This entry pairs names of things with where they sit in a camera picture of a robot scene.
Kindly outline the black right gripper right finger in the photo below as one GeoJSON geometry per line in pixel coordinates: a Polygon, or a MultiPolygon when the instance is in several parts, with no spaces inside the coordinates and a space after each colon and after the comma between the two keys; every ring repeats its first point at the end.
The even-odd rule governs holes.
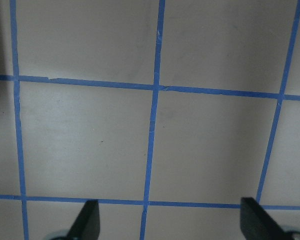
{"type": "Polygon", "coordinates": [[[246,240],[298,240],[296,231],[284,231],[252,197],[240,200],[240,230],[246,240]]]}

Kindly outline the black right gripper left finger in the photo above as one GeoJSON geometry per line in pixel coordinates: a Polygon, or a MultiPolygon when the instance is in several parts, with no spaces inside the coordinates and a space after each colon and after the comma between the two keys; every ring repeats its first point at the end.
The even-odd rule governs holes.
{"type": "Polygon", "coordinates": [[[66,235],[67,240],[97,240],[101,223],[98,200],[85,202],[77,218],[66,235]]]}

